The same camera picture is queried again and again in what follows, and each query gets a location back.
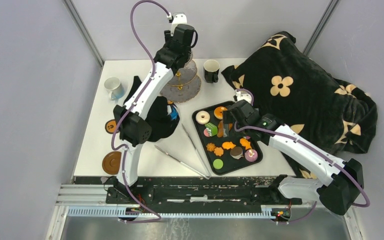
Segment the metal serving tongs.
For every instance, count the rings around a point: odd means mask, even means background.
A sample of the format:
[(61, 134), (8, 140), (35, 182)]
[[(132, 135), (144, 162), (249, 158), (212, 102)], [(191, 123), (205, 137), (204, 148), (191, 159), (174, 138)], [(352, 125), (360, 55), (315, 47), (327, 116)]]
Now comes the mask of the metal serving tongs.
[(180, 129), (183, 131), (183, 134), (186, 137), (186, 142), (189, 143), (191, 149), (181, 149), (176, 152), (177, 156), (174, 156), (170, 151), (167, 151), (160, 145), (155, 144), (154, 148), (162, 154), (166, 155), (167, 157), (171, 158), (173, 161), (178, 162), (185, 168), (196, 173), (200, 177), (209, 180), (211, 178), (211, 174), (203, 158), (201, 157), (198, 151), (198, 147), (194, 143), (191, 134), (188, 132), (183, 123), (180, 123)]

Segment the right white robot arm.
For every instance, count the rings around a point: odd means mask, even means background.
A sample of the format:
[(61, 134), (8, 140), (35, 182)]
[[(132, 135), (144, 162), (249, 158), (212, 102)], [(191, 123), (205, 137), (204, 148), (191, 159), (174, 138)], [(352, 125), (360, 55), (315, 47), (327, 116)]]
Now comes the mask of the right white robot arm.
[(223, 121), (232, 124), (236, 135), (262, 142), (304, 166), (316, 178), (279, 176), (269, 189), (269, 199), (282, 204), (287, 199), (320, 202), (332, 213), (343, 216), (351, 206), (367, 208), (370, 199), (364, 190), (362, 164), (354, 158), (348, 161), (325, 152), (272, 114), (261, 114), (253, 106), (249, 90), (237, 89), (235, 102), (223, 111)]

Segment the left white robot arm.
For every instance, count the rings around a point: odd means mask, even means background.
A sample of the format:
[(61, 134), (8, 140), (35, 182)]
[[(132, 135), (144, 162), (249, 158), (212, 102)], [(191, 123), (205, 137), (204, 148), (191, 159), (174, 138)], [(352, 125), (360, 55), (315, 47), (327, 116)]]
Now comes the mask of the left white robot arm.
[(146, 122), (152, 104), (161, 90), (191, 59), (192, 48), (198, 41), (195, 28), (187, 23), (183, 12), (171, 17), (171, 29), (164, 32), (165, 43), (152, 60), (152, 68), (137, 91), (123, 106), (115, 106), (114, 118), (121, 145), (121, 167), (117, 174), (123, 184), (118, 190), (118, 197), (129, 204), (136, 200), (138, 191), (134, 185), (138, 180), (138, 164), (143, 144), (152, 132)]

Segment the three-tier glass cake stand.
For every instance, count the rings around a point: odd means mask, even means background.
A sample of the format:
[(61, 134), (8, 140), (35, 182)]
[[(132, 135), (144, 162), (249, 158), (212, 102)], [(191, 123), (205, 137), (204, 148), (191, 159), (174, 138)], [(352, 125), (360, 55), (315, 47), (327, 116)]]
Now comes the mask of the three-tier glass cake stand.
[(183, 68), (163, 87), (160, 95), (174, 103), (184, 103), (196, 97), (201, 90), (202, 80), (193, 54)]

